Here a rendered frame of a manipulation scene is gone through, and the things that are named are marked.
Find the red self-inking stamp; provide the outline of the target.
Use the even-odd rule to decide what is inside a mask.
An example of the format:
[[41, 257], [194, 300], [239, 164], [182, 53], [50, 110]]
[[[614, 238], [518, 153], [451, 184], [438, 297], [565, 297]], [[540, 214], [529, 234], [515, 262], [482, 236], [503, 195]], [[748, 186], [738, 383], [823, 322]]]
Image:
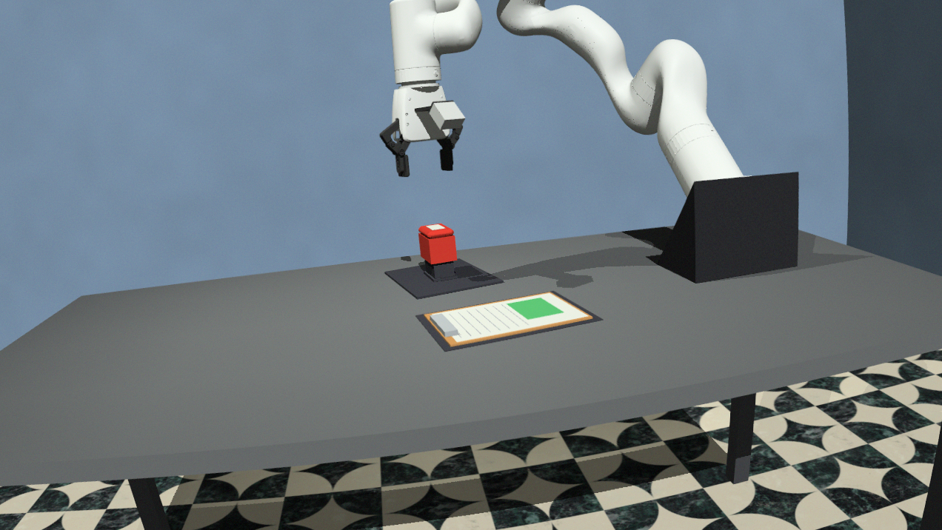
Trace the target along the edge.
[[458, 278], [454, 263], [457, 261], [454, 231], [442, 223], [418, 229], [421, 257], [425, 259], [424, 275], [433, 283]]

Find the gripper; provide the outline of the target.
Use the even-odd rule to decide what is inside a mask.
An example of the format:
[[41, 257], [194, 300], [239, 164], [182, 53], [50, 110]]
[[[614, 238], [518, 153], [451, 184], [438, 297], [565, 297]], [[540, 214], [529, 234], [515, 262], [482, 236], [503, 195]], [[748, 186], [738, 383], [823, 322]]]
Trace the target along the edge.
[[[409, 159], [405, 152], [411, 142], [437, 140], [442, 146], [440, 159], [442, 170], [453, 170], [452, 149], [463, 131], [461, 128], [440, 130], [427, 111], [415, 112], [415, 108], [428, 107], [433, 101], [446, 101], [444, 90], [435, 84], [408, 84], [398, 87], [392, 95], [392, 124], [382, 130], [380, 136], [387, 148], [395, 155], [399, 177], [409, 177]], [[399, 131], [399, 138], [397, 138]], [[394, 132], [394, 134], [393, 134]], [[397, 144], [391, 139], [397, 141]], [[450, 135], [450, 136], [448, 136]]]

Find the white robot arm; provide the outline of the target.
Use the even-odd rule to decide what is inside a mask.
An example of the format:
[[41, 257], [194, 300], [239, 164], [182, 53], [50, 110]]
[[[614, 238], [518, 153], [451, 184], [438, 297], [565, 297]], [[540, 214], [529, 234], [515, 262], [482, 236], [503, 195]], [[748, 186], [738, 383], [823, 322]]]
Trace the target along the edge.
[[[657, 134], [687, 198], [693, 181], [744, 176], [707, 115], [707, 74], [693, 47], [665, 39], [633, 78], [622, 38], [604, 19], [583, 6], [548, 10], [544, 2], [499, 0], [499, 23], [517, 36], [560, 39], [586, 60], [622, 121], [638, 134]], [[401, 86], [442, 80], [440, 56], [470, 49], [482, 28], [476, 0], [394, 0], [390, 21], [395, 83]], [[453, 100], [415, 108], [424, 110], [440, 130], [461, 128], [465, 120]]]

